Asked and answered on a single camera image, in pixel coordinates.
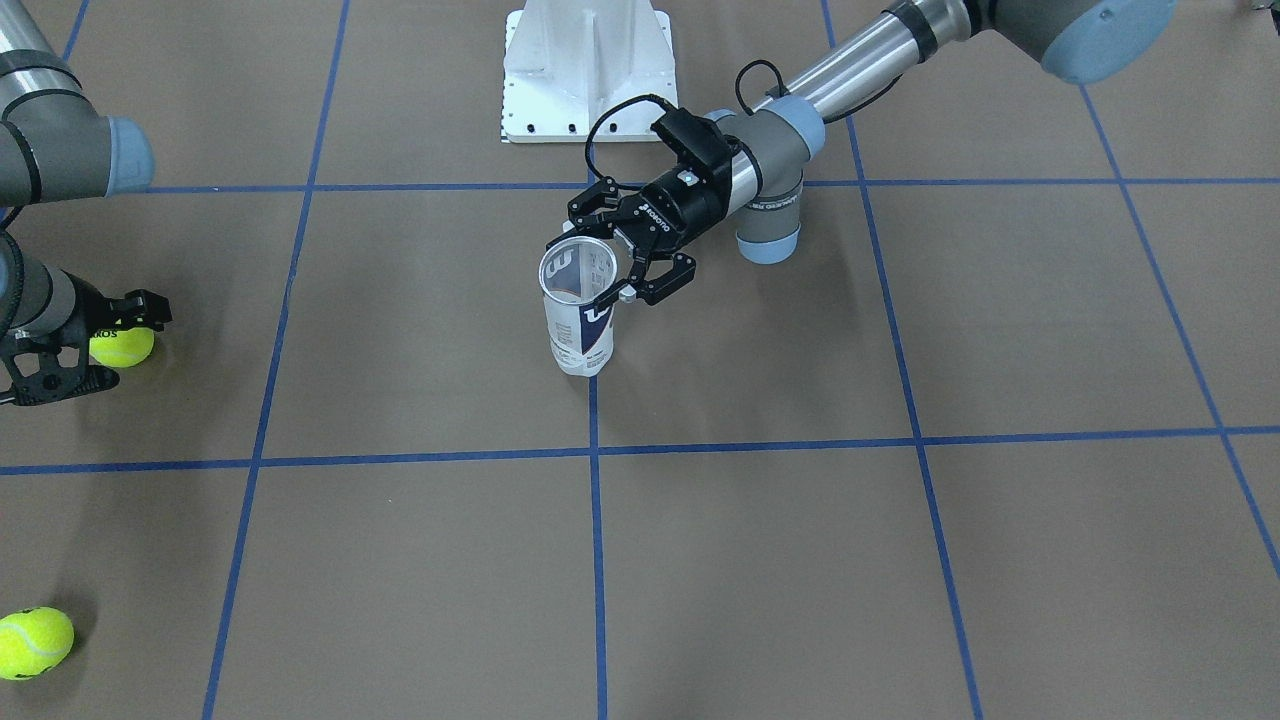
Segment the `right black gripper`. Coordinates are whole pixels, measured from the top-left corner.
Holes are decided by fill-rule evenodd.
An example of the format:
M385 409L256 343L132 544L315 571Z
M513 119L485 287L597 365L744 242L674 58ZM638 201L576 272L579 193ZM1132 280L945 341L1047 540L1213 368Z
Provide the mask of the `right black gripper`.
M3 405L36 407L114 389L120 375L91 363L97 331L146 328L173 322L170 300L148 290L122 297L101 295L76 275L51 275L44 309L3 336L3 366L12 384Z

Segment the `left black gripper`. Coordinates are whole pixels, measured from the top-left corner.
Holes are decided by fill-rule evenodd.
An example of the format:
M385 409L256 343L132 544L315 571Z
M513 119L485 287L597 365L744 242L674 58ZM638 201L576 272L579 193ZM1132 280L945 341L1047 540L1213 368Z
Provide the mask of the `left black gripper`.
M567 204L562 232L547 250L573 238L621 243L627 251L678 251L730 214L733 159L740 146L716 122L678 108L663 114L654 131L677 159L676 167L644 184L620 183L605 176ZM635 259L628 274L588 302L611 307L626 291L654 306L692 281L696 261L685 252L660 252L671 268L648 278L646 258Z

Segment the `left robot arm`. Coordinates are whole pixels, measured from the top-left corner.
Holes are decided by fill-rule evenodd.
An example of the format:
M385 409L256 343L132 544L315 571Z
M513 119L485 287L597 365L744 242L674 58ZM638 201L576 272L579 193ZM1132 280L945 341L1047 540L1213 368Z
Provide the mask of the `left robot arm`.
M644 101L660 109L652 128L676 165L645 184L604 177L575 197L541 278L607 259L618 241L630 265L586 283L580 304L595 313L617 301L654 305L692 279L685 247L727 219L749 261L781 263L797 247L804 168L824 147L828 126L873 104L942 46L993 31L1044 72L1091 85L1147 51L1174 10L1172 1L896 1L755 105L700 117L648 94Z

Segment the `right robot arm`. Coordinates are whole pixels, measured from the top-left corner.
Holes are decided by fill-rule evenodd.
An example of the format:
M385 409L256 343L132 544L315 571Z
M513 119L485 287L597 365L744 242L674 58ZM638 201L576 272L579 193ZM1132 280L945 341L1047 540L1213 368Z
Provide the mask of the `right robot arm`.
M120 297L24 251L9 231L23 209L147 190L155 158L141 127L99 113L20 1L1 5L3 402L33 407L113 389L119 375L90 359L100 331L163 331L172 305Z

